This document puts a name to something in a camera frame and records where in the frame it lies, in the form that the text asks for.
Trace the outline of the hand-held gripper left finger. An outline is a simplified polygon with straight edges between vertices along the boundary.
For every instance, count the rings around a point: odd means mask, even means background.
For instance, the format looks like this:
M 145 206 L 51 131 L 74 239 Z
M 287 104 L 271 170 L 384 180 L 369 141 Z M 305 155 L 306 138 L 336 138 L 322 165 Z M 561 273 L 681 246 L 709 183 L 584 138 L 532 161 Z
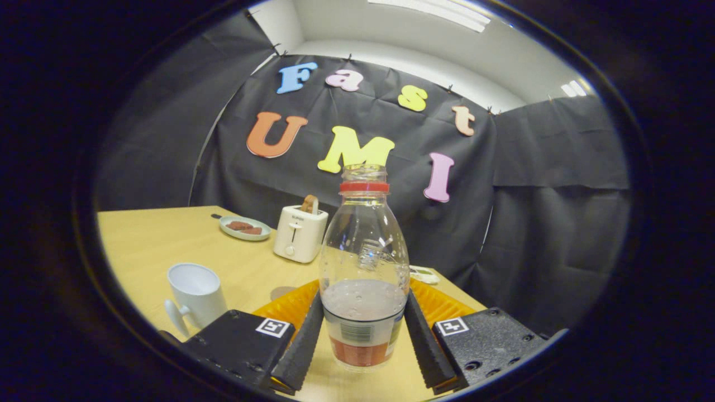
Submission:
M 294 395 L 311 366 L 323 323 L 318 280 L 253 313 L 228 310 L 194 336 L 169 343 L 228 381 Z

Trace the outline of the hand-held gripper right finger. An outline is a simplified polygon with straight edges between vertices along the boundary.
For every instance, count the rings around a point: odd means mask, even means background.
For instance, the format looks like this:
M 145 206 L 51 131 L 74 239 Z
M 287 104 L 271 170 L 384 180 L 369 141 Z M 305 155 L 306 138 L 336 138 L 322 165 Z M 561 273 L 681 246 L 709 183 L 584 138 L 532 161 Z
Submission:
M 521 368 L 567 334 L 534 332 L 500 308 L 477 311 L 411 280 L 404 311 L 426 387 L 460 391 Z

